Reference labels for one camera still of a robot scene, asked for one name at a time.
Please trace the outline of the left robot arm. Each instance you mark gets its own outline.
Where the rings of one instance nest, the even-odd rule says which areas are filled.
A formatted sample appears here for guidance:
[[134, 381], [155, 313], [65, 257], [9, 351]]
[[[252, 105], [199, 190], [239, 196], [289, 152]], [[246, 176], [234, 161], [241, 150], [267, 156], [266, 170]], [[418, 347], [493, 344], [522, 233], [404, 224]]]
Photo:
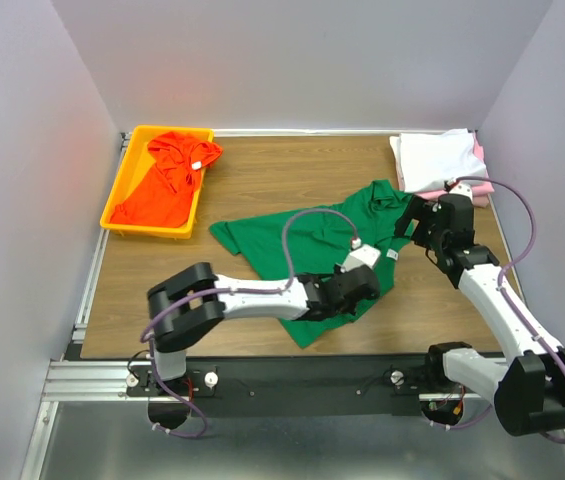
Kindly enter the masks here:
[[359, 303], [379, 296], [379, 280], [367, 265], [263, 281], [227, 277], [208, 262], [196, 263], [147, 292], [150, 321], [141, 338], [152, 343], [156, 363], [149, 382], [163, 395], [176, 393], [187, 372], [187, 349], [224, 320], [322, 322], [353, 314]]

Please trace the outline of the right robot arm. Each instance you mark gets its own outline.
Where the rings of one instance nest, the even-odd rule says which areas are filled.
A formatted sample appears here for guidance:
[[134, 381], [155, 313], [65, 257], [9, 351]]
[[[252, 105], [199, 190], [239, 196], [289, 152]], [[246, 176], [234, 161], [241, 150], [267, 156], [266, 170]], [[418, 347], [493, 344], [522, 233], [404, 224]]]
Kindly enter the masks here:
[[395, 234], [424, 248], [482, 316], [505, 358], [498, 363], [464, 342], [433, 345], [424, 384], [436, 392], [460, 384], [489, 403], [508, 434], [554, 440], [565, 430], [565, 347], [511, 290], [495, 254], [476, 242], [472, 201], [457, 193], [436, 201], [415, 196]]

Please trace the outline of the green t shirt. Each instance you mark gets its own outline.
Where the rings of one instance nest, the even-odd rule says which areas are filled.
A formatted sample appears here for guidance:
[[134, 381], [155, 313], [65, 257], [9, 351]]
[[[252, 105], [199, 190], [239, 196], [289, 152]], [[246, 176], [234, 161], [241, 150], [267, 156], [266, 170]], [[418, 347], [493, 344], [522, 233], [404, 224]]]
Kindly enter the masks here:
[[[381, 251], [375, 272], [380, 294], [395, 284], [398, 252], [407, 244], [394, 235], [395, 222], [403, 214], [412, 196], [395, 190], [387, 180], [375, 180], [343, 202], [329, 208], [346, 216], [314, 213], [296, 220], [288, 233], [288, 246], [298, 273], [330, 273], [349, 251], [353, 222], [364, 243]], [[288, 276], [283, 256], [283, 226], [294, 213], [280, 212], [234, 221], [220, 221], [209, 227], [210, 233], [233, 255], [243, 256], [263, 280]]]

